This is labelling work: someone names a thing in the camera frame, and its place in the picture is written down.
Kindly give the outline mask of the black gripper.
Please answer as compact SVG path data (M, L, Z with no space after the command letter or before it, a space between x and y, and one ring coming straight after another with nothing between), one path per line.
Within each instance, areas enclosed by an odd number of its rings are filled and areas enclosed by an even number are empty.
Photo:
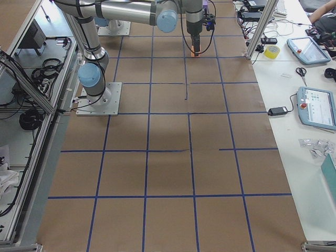
M203 26L203 12L186 12L187 32L191 36L191 51L195 54L194 46L200 46L200 33Z

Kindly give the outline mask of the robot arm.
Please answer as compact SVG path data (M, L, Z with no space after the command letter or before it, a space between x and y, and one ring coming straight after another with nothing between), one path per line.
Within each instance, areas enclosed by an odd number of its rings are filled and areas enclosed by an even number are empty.
M105 106L111 91L105 79L108 53L101 37L126 36L130 24L146 24L163 33L171 33L180 26L188 33L194 56L202 54L200 34L205 22L202 1L55 1L68 16L68 24L82 47L86 60L78 78L86 92L87 105Z

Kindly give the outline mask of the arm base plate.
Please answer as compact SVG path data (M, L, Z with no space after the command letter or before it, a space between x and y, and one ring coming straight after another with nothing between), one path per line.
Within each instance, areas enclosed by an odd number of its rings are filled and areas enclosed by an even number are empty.
M110 20L105 27L99 27L98 35L100 37L120 37L129 36L131 22L121 20Z
M87 96L82 88L81 95L85 98L80 99L76 110L77 116L107 116L118 115L121 97L122 83L107 82L106 90L102 97Z

